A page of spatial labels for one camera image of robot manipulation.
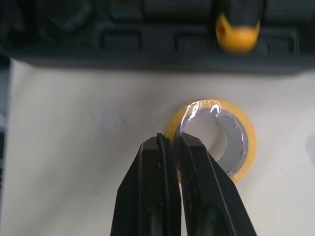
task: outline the yellow tape roll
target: yellow tape roll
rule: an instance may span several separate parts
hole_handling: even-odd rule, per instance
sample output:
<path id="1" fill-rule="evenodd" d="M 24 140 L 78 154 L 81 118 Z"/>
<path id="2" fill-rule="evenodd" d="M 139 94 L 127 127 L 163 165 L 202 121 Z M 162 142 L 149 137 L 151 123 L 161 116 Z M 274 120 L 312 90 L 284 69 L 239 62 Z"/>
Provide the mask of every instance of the yellow tape roll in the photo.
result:
<path id="1" fill-rule="evenodd" d="M 241 168 L 231 177 L 234 183 L 239 182 L 252 167 L 252 164 L 256 156 L 257 140 L 250 119 L 238 106 L 220 99 L 206 99 L 193 102 L 183 107 L 179 112 L 177 112 L 172 117 L 172 119 L 167 124 L 165 137 L 169 138 L 171 143 L 174 143 L 175 133 L 180 128 L 183 118 L 192 116 L 196 112 L 195 111 L 196 107 L 198 108 L 198 110 L 213 108 L 225 110 L 226 112 L 229 112 L 232 115 L 234 115 L 238 119 L 238 121 L 243 125 L 248 138 L 247 156 Z"/>

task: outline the white surface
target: white surface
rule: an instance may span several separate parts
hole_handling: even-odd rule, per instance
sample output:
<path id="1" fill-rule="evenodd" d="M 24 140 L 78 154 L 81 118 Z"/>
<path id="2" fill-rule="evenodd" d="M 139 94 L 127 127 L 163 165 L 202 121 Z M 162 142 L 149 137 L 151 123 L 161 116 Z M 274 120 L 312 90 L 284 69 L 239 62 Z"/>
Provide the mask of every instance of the white surface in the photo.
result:
<path id="1" fill-rule="evenodd" d="M 314 74 L 255 78 L 14 63 L 11 79 L 1 236 L 109 235 L 117 188 L 140 144 L 180 105 L 201 98 L 237 104 L 256 128 L 256 161 L 237 188 L 257 234 L 314 235 Z"/>

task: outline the toolbox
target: toolbox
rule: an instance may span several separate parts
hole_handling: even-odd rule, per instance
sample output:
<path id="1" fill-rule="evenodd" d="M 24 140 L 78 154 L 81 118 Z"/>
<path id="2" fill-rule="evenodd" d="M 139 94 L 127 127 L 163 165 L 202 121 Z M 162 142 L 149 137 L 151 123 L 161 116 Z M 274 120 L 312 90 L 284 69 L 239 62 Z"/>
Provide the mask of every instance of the toolbox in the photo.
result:
<path id="1" fill-rule="evenodd" d="M 250 50 L 225 50 L 222 15 L 232 30 L 257 29 Z M 1 0 L 0 54 L 52 66 L 296 72 L 315 66 L 315 0 Z"/>

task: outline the gray cardboard core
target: gray cardboard core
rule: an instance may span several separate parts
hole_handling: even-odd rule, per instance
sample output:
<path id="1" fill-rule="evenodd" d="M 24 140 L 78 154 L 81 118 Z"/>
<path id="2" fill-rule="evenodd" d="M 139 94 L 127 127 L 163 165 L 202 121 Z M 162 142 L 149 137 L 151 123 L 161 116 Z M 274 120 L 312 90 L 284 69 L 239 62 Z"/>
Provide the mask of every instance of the gray cardboard core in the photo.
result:
<path id="1" fill-rule="evenodd" d="M 209 129 L 206 129 L 206 132 L 217 132 L 219 134 L 219 137 L 221 136 L 221 138 L 219 138 L 215 142 L 214 140 L 211 140 L 211 138 L 209 140 L 212 142 L 212 145 L 219 145 L 219 150 L 221 149 L 221 151 L 218 151 L 217 149 L 217 154 L 221 152 L 221 157 L 215 157 L 215 160 L 230 177 L 233 176 L 242 167 L 248 152 L 248 138 L 243 125 L 230 112 L 221 109 L 220 112 L 217 113 L 215 109 L 212 112 L 210 111 L 210 109 L 203 109 L 199 110 L 193 119 L 188 121 L 189 118 L 185 118 L 183 120 L 181 125 L 182 131 L 196 136 L 196 132 L 190 132 L 190 128 L 186 130 L 185 126 L 189 126 L 189 123 L 194 122 L 193 120 L 200 116 L 203 116 L 203 119 L 208 117 L 209 120 L 211 119 L 211 117 L 216 118 L 217 122 L 220 124 L 220 128 L 225 132 L 225 138 L 227 138 L 227 142 L 225 142 L 224 144 L 222 143 L 224 142 L 224 137 L 222 137 L 222 135 L 220 134 L 218 126 L 211 126 L 210 122 Z M 204 145 L 211 154 L 211 150 L 214 150 L 215 146 L 210 147 L 207 141 L 204 143 Z"/>

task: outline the black plastic case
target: black plastic case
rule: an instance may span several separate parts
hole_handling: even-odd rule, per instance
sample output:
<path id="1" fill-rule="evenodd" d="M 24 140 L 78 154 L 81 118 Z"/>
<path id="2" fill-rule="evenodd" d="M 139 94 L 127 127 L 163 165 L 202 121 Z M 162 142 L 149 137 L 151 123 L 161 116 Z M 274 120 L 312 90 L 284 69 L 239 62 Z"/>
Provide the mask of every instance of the black plastic case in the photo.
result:
<path id="1" fill-rule="evenodd" d="M 37 65 L 295 72 L 315 66 L 315 0 L 265 0 L 252 53 L 224 53 L 215 0 L 1 0 L 0 54 Z"/>

